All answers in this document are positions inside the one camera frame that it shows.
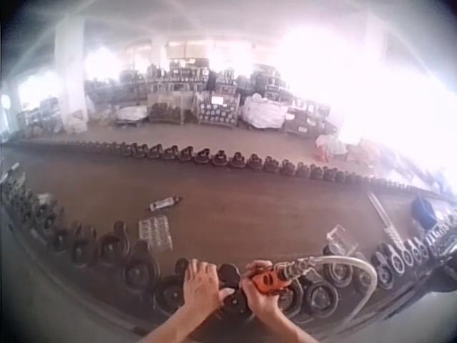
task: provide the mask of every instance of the human hand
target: human hand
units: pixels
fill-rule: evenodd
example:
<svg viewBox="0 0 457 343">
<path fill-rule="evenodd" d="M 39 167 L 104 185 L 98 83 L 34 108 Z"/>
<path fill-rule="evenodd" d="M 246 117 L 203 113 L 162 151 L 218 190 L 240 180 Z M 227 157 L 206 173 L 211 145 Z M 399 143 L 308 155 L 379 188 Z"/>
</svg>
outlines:
<svg viewBox="0 0 457 343">
<path fill-rule="evenodd" d="M 252 261 L 246 266 L 246 272 L 241 278 L 241 288 L 246 294 L 249 308 L 262 321 L 281 313 L 278 307 L 279 295 L 273 296 L 260 293 L 256 285 L 251 281 L 251 278 L 253 275 L 271 267 L 272 263 L 270 261 Z"/>
<path fill-rule="evenodd" d="M 205 320 L 216 311 L 234 289 L 219 290 L 216 266 L 192 259 L 184 277 L 184 306 Z"/>
</svg>

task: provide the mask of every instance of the ceiling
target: ceiling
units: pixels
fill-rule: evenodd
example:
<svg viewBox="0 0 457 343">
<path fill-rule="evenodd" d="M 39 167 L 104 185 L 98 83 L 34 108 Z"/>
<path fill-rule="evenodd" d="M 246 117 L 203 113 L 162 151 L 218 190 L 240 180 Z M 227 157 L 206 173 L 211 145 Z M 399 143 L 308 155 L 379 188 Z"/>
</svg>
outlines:
<svg viewBox="0 0 457 343">
<path fill-rule="evenodd" d="M 234 36 L 275 41 L 288 29 L 303 23 L 338 23 L 344 18 L 349 18 L 354 30 L 363 35 L 364 21 L 355 20 L 354 14 L 367 11 L 389 20 L 401 41 L 408 42 L 408 50 L 413 50 L 432 69 L 443 66 L 445 61 L 442 74 L 452 79 L 450 71 L 456 71 L 451 81 L 457 85 L 457 69 L 448 66 L 457 66 L 453 60 L 457 44 L 452 44 L 452 39 L 457 41 L 457 30 L 449 29 L 455 29 L 456 18 L 449 16 L 440 4 L 426 0 L 20 1 L 14 13 L 3 9 L 1 13 L 2 75 L 15 75 L 51 63 L 54 29 L 67 14 L 86 17 L 85 48 L 93 49 L 102 45 L 123 47 L 157 33 L 170 37 Z M 394 56 L 401 55 L 393 49 Z"/>
</svg>

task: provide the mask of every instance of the white hose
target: white hose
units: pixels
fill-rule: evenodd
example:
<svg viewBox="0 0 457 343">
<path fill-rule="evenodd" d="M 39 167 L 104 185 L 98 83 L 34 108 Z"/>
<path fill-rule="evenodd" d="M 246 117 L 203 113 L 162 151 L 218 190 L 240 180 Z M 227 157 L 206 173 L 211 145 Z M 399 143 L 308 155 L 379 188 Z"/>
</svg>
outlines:
<svg viewBox="0 0 457 343">
<path fill-rule="evenodd" d="M 376 270 L 373 268 L 371 264 L 365 262 L 364 260 L 357 259 L 355 257 L 347 257 L 347 256 L 319 256 L 319 257 L 311 257 L 310 264 L 314 264 L 315 266 L 321 264 L 347 264 L 352 267 L 360 268 L 370 275 L 370 286 L 366 290 L 365 296 L 363 299 L 358 303 L 356 308 L 344 319 L 343 324 L 349 323 L 366 305 L 368 300 L 371 298 L 371 295 L 376 291 L 376 287 L 378 286 L 378 275 Z"/>
</svg>

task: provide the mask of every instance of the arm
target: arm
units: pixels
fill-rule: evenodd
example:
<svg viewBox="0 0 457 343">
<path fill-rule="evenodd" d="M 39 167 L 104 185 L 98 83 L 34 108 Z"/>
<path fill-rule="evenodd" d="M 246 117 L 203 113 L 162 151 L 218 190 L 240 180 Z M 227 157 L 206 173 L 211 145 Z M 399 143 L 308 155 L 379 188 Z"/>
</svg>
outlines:
<svg viewBox="0 0 457 343">
<path fill-rule="evenodd" d="M 184 305 L 141 343 L 179 343 L 216 311 L 233 289 L 219 291 L 216 266 L 193 259 L 184 278 Z"/>
<path fill-rule="evenodd" d="M 248 298 L 252 312 L 263 322 L 282 342 L 288 343 L 317 343 L 317 341 L 296 326 L 278 307 L 278 296 L 261 294 L 250 277 L 259 271 L 269 268 L 271 262 L 254 261 L 246 266 L 247 272 L 241 280 L 241 287 Z"/>
</svg>

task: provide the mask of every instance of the power drill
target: power drill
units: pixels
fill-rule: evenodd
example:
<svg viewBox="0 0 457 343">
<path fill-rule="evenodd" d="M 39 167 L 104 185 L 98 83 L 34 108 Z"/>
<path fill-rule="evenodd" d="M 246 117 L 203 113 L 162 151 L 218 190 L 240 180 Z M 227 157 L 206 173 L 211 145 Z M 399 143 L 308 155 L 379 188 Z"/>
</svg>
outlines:
<svg viewBox="0 0 457 343">
<path fill-rule="evenodd" d="M 262 294 L 281 293 L 292 281 L 305 274 L 310 268 L 308 259 L 297 259 L 290 264 L 277 264 L 270 269 L 254 275 L 251 281 Z"/>
</svg>

